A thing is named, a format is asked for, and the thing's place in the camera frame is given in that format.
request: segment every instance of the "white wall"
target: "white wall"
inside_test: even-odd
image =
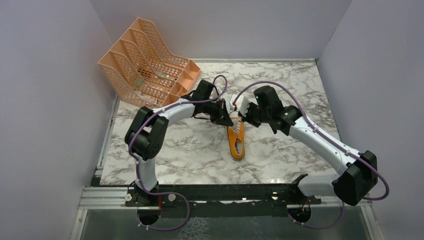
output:
[[[319,58],[351,0],[91,0],[115,42],[153,21],[187,58]]]
[[[318,62],[341,138],[374,152],[391,186],[374,208],[388,240],[424,239],[423,12],[422,0],[353,0]]]
[[[88,0],[0,1],[0,239],[68,239],[114,92]]]

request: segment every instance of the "purple cable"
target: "purple cable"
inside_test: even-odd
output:
[[[224,76],[224,75],[218,75],[218,76],[216,76],[214,79],[213,79],[213,82],[215,83],[215,80],[217,79],[217,78],[219,78],[219,77],[221,77],[221,78],[223,78],[224,80],[225,80],[225,87],[224,87],[224,90],[221,92],[221,94],[219,94],[218,96],[216,96],[216,97],[214,97],[214,98],[211,98],[211,99],[207,99],[207,100],[201,100],[201,101],[184,101],[184,102],[181,102],[181,103],[174,103],[174,104],[172,104],[172,105],[170,105],[170,106],[167,106],[166,108],[164,108],[164,109],[161,109],[161,110],[159,110],[159,111],[157,111],[157,112],[155,112],[155,113],[153,113],[142,125],[141,125],[141,127],[138,129],[138,131],[135,133],[135,135],[134,135],[134,137],[131,139],[131,142],[129,143],[129,145],[128,145],[128,153],[129,153],[129,155],[131,155],[134,159],[135,159],[135,174],[137,175],[137,180],[138,180],[138,182],[140,183],[140,186],[141,186],[141,189],[143,189],[143,191],[145,191],[147,194],[149,194],[149,195],[152,195],[152,196],[160,196],[160,195],[168,195],[168,194],[174,194],[174,195],[177,195],[177,196],[180,196],[183,200],[184,200],[184,202],[185,202],[185,204],[187,205],[187,215],[185,216],[185,218],[184,218],[184,221],[182,221],[182,223],[180,223],[180,224],[178,224],[177,226],[174,226],[174,227],[169,227],[169,228],[161,228],[161,227],[154,227],[154,226],[148,226],[148,225],[144,225],[143,223],[141,223],[141,221],[140,221],[140,219],[139,219],[139,215],[137,214],[137,221],[138,221],[138,224],[140,225],[140,226],[143,226],[143,227],[146,227],[146,229],[153,229],[153,230],[159,230],[159,231],[172,231],[172,230],[175,230],[175,229],[178,229],[178,228],[180,228],[180,227],[182,227],[184,224],[186,224],[187,223],[187,221],[189,220],[189,216],[190,216],[190,205],[189,205],[189,201],[187,200],[187,198],[186,197],[184,197],[181,193],[178,193],[178,192],[157,192],[157,193],[153,193],[153,192],[150,192],[149,190],[147,190],[146,189],[146,187],[144,186],[144,184],[143,184],[143,182],[142,182],[142,180],[141,180],[141,175],[140,175],[140,172],[139,172],[139,162],[140,162],[140,159],[139,159],[139,157],[137,156],[137,155],[135,155],[134,153],[133,153],[133,145],[134,145],[134,142],[136,141],[136,138],[140,135],[140,133],[142,132],[142,130],[149,124],[149,122],[154,118],[154,117],[156,117],[157,115],[159,115],[159,114],[161,114],[161,113],[163,113],[164,111],[167,111],[167,110],[169,110],[169,109],[171,109],[171,108],[174,108],[174,107],[176,107],[176,106],[179,106],[179,105],[183,105],[183,104],[202,104],[202,103],[207,103],[207,102],[213,102],[213,101],[215,101],[215,100],[217,100],[217,99],[219,99],[225,92],[226,92],[226,90],[227,90],[227,86],[228,86],[228,81],[227,81],[227,78]]]
[[[333,222],[332,224],[327,225],[327,226],[312,226],[312,225],[308,225],[308,224],[302,224],[301,222],[296,221],[290,214],[288,215],[288,217],[291,218],[295,224],[300,225],[300,226],[305,227],[305,228],[308,228],[308,229],[329,229],[329,228],[332,228],[332,227],[336,226],[337,224],[339,224],[340,221],[343,219],[344,215],[345,215],[345,203],[342,201],[341,202],[340,216],[338,217],[338,219],[335,222]]]
[[[252,86],[258,85],[258,84],[272,84],[272,85],[276,85],[278,87],[280,87],[281,89],[283,89],[290,97],[291,99],[293,99],[294,103],[296,104],[297,108],[299,108],[303,118],[305,119],[306,123],[309,124],[309,126],[311,128],[313,128],[313,124],[309,121],[309,119],[306,116],[306,113],[304,111],[304,109],[302,108],[301,104],[298,102],[298,100],[295,98],[295,96],[287,89],[285,88],[283,85],[273,82],[273,81],[257,81],[254,82],[252,84],[250,84],[249,86],[245,87],[241,92],[238,93],[238,95],[235,97],[234,101],[231,103],[233,106],[235,106],[237,99],[239,99],[239,97],[246,92],[247,89],[251,88]],[[382,196],[379,197],[364,197],[363,199],[365,200],[371,200],[371,201],[379,201],[379,200],[383,200],[385,198],[387,198],[387,196],[389,195],[390,192],[390,188],[389,188],[389,184],[387,183],[386,179],[373,167],[371,166],[368,162],[366,162],[365,160],[363,160],[362,158],[360,158],[359,156],[356,156],[355,154],[351,153],[351,152],[347,152],[346,149],[344,149],[342,146],[340,146],[339,144],[337,144],[335,141],[331,140],[329,137],[327,137],[325,134],[323,134],[319,129],[317,128],[313,128],[313,130],[318,133],[318,135],[320,135],[322,138],[324,138],[325,140],[327,140],[330,144],[332,144],[334,147],[340,149],[343,153],[347,153],[347,155],[349,155],[350,157],[360,161],[361,163],[363,163],[365,166],[367,166],[374,174],[376,174],[378,176],[378,178],[381,179],[381,181],[384,184],[385,187],[385,193]],[[330,226],[324,226],[324,227],[316,227],[316,226],[307,226],[308,228],[311,229],[326,229],[326,228],[331,228],[333,226],[335,226],[336,224],[338,224],[340,222],[340,220],[342,219],[344,213],[345,213],[345,204],[343,203],[342,205],[342,212],[341,215],[339,217],[339,219],[337,221],[335,221],[333,224],[331,224]]]

